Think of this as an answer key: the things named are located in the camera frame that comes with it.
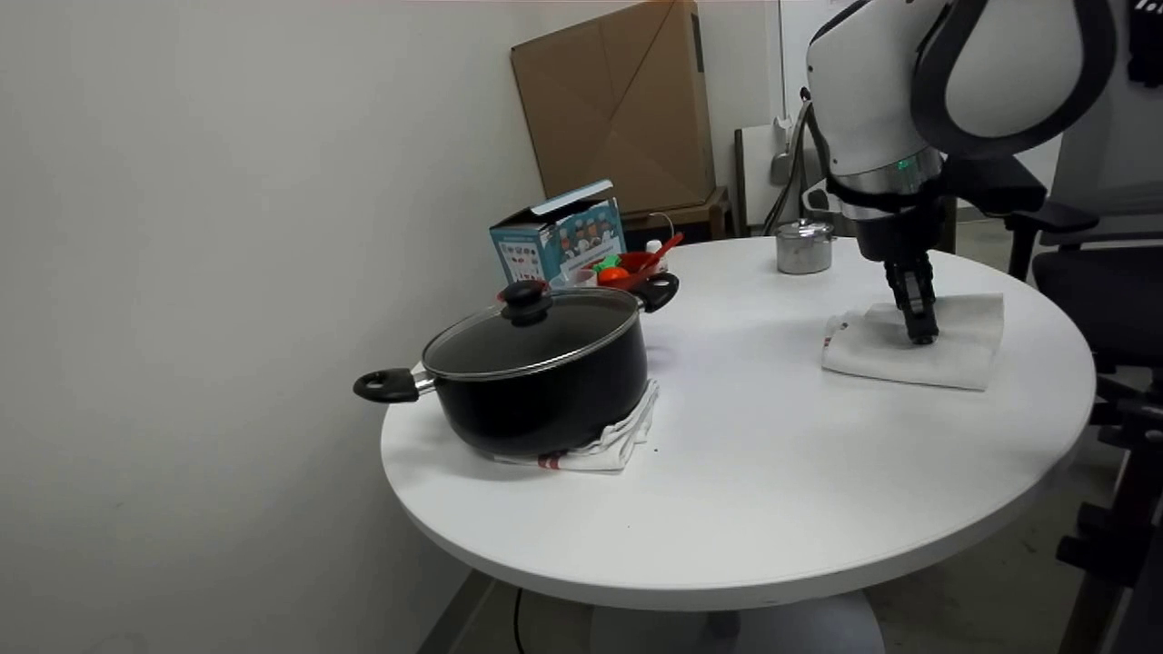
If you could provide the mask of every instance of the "pot lid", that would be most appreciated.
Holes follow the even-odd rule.
[[[468,315],[424,345],[424,370],[448,382],[503,382],[581,360],[626,333],[639,302],[626,291],[553,291],[524,279],[507,286],[507,309]]]

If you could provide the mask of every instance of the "white cloth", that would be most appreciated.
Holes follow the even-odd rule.
[[[1004,341],[1001,295],[939,299],[933,345],[911,345],[895,307],[841,320],[824,339],[833,376],[987,393]]]
[[[540,465],[540,470],[569,470],[569,471],[623,471],[634,458],[638,448],[649,443],[650,437],[650,414],[656,414],[658,387],[649,382],[649,393],[634,414],[623,420],[609,425],[603,437],[594,443],[569,450],[560,458],[496,458],[507,465]]]

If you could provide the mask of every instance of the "red object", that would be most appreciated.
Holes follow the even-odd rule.
[[[668,253],[668,246],[683,242],[683,233],[673,233],[658,253],[650,251],[626,251],[620,258],[620,269],[603,269],[595,275],[601,286],[639,286],[643,279],[650,279],[661,264],[661,258]]]

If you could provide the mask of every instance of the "black cooking pot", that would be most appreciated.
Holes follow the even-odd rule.
[[[547,458],[595,441],[649,393],[639,307],[661,309],[679,291],[656,273],[634,291],[507,286],[503,314],[439,331],[423,376],[376,370],[358,382],[371,405],[415,405],[438,387],[451,428],[484,456]]]

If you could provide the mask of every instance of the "lid knob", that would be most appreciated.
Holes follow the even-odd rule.
[[[519,279],[503,291],[507,320],[518,328],[543,322],[548,315],[548,299],[543,279]]]

